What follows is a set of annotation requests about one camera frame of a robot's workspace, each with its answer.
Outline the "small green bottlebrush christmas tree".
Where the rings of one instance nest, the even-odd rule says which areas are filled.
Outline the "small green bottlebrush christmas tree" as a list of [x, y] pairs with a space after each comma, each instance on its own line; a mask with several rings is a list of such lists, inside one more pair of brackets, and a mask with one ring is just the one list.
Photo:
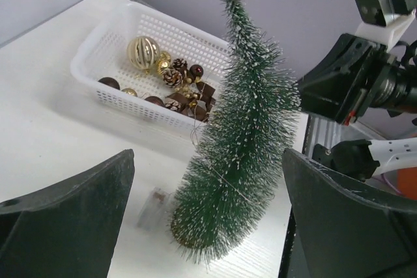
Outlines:
[[238, 247], [264, 216], [296, 139], [300, 95], [242, 0], [223, 0], [229, 63], [220, 95], [175, 192], [170, 231], [184, 258], [209, 263]]

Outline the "white perforated plastic basket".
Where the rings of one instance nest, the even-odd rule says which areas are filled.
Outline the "white perforated plastic basket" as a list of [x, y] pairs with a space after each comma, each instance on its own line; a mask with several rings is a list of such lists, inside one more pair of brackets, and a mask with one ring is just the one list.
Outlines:
[[[201, 65], [204, 82], [220, 91], [229, 63], [228, 43], [135, 2], [116, 8], [90, 32], [72, 59], [72, 75], [108, 107], [167, 128], [201, 131], [203, 123], [145, 101], [147, 96], [164, 99], [173, 89], [156, 72], [145, 74], [128, 60], [128, 43], [141, 35], [153, 38], [172, 58]], [[99, 83], [102, 77], [116, 79], [121, 89]], [[137, 97], [122, 92], [125, 88], [134, 89]]]

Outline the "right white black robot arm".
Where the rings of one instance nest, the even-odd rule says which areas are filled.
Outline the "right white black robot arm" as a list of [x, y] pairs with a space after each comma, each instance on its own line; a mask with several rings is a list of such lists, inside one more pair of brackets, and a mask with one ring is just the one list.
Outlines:
[[[342, 34], [327, 56], [297, 82], [304, 112], [350, 125], [369, 108], [390, 117], [416, 113], [416, 44], [406, 46], [401, 60], [378, 44]], [[342, 141], [325, 156], [315, 145], [313, 159], [351, 178], [416, 166], [416, 143], [402, 140]]]

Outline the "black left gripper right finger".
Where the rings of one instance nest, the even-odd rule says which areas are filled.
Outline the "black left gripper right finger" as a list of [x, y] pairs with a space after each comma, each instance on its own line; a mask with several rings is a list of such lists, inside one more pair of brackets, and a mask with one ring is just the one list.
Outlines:
[[292, 148], [282, 167], [308, 277], [416, 276], [416, 201]]

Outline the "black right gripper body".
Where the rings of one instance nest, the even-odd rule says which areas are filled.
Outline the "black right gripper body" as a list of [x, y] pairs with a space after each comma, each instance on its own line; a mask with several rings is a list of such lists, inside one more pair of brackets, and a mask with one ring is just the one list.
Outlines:
[[390, 117], [416, 114], [416, 42], [399, 41], [396, 46], [405, 46], [404, 55], [400, 60], [389, 55], [377, 63], [366, 79], [365, 97], [355, 118], [362, 117], [368, 108], [385, 109]]

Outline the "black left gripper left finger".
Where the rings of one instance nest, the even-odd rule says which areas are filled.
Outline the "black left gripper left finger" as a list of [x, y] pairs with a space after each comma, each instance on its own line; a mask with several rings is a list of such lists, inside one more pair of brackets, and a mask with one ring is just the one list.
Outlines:
[[134, 179], [134, 152], [1, 203], [2, 277], [107, 277]]

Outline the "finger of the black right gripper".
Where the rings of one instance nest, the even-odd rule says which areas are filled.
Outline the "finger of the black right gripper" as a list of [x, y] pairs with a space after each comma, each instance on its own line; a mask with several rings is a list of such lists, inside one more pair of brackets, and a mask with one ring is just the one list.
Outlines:
[[380, 56], [380, 44], [342, 34], [326, 57], [297, 81], [302, 110], [348, 125], [367, 90], [371, 65]]

